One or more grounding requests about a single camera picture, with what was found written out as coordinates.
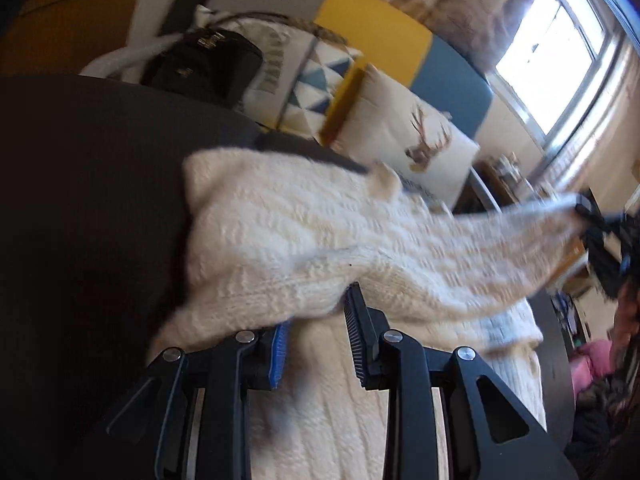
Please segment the white knitted sweater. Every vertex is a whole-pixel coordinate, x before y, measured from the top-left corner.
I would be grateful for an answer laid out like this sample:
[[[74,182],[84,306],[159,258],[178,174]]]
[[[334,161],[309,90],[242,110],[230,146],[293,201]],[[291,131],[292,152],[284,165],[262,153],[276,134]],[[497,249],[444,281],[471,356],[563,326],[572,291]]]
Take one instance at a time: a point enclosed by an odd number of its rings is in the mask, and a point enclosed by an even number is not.
[[[183,164],[193,224],[186,303],[151,349],[189,351],[240,330],[292,325],[283,382],[250,400],[256,479],[376,479],[387,398],[360,387],[341,300],[370,306],[424,346],[475,349],[538,420],[541,331],[516,224],[432,211],[385,165],[365,174],[220,148]]]

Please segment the wooden side shelf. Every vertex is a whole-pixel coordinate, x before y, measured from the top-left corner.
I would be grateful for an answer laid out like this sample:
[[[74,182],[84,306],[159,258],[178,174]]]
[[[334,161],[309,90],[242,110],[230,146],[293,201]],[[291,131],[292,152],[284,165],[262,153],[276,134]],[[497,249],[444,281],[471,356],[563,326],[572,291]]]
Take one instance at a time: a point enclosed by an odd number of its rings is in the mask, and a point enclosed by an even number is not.
[[[524,250],[527,269],[534,272],[532,281],[540,288],[554,289],[572,264],[587,255],[579,237],[585,233],[586,222],[573,211],[576,194],[532,196],[519,200],[498,176],[491,160],[474,165],[480,183],[497,203],[498,211],[506,214],[510,224],[516,224],[516,248]]]

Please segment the window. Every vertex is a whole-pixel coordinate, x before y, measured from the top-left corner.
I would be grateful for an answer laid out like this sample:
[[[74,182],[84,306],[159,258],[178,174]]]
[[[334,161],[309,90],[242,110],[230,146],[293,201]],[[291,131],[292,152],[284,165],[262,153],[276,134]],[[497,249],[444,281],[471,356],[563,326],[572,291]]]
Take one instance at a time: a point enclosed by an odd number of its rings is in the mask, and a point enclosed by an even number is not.
[[[555,153],[592,109],[622,42],[604,0],[534,0],[489,82],[536,144]]]

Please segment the deer print cushion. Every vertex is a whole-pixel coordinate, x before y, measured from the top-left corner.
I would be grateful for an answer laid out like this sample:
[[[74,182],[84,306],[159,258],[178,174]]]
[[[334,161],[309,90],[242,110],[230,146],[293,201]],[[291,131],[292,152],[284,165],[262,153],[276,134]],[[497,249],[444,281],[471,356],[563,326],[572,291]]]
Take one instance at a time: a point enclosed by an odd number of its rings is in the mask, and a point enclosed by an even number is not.
[[[382,162],[449,208],[480,150],[448,114],[372,64],[332,148],[363,166]]]

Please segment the black handbag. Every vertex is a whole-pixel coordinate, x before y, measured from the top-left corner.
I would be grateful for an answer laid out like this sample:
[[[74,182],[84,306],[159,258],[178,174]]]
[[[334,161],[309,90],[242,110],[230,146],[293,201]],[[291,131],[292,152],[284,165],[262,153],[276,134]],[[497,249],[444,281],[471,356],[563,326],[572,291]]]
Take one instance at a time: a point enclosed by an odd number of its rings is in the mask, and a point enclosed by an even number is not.
[[[238,32],[202,28],[148,63],[140,84],[232,108],[259,73],[264,55]]]

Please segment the grey yellow blue sofa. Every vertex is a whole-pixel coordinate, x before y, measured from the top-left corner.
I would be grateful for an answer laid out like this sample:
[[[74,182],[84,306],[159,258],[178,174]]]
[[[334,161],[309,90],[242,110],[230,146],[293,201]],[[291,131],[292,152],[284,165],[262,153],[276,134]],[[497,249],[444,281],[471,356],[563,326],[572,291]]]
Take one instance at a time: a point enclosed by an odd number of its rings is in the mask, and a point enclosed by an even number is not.
[[[362,53],[338,90],[320,140],[301,136],[326,148],[332,148],[370,64],[436,110],[448,114],[452,123],[474,142],[488,113],[492,93],[486,79],[445,40],[382,0],[207,0],[200,6],[233,14],[286,16],[318,40],[344,44]],[[140,84],[152,58],[189,32],[210,27],[195,27],[193,22],[194,13],[172,34],[96,58],[86,66],[85,74],[110,78],[130,73],[134,82]]]

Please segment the triangle pattern cushion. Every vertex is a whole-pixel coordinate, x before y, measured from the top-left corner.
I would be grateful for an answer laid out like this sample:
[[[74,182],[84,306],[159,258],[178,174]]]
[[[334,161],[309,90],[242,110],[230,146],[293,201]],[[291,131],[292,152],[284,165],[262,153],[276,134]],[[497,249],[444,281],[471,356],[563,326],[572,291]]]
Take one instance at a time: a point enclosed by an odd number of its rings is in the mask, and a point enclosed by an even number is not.
[[[318,40],[296,76],[277,129],[319,141],[338,90],[360,58],[355,48]]]

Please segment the striped cat print cushion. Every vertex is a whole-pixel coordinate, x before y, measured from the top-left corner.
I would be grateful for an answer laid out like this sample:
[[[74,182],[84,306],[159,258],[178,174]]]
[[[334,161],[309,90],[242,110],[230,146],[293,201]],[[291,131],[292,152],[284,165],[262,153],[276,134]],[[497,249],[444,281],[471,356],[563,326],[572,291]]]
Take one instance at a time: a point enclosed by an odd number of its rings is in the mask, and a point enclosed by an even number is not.
[[[318,38],[286,16],[213,11],[197,6],[195,27],[237,32],[262,51],[262,67],[235,109],[266,128],[276,128],[293,84]]]

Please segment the orange wooden wardrobe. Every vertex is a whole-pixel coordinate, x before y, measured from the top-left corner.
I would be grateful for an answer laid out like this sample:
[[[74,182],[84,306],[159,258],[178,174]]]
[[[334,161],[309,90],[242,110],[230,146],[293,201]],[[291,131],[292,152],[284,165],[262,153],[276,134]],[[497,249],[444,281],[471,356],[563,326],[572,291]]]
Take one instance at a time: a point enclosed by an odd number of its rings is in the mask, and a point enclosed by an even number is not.
[[[26,0],[1,35],[1,75],[77,74],[126,44],[137,0]]]

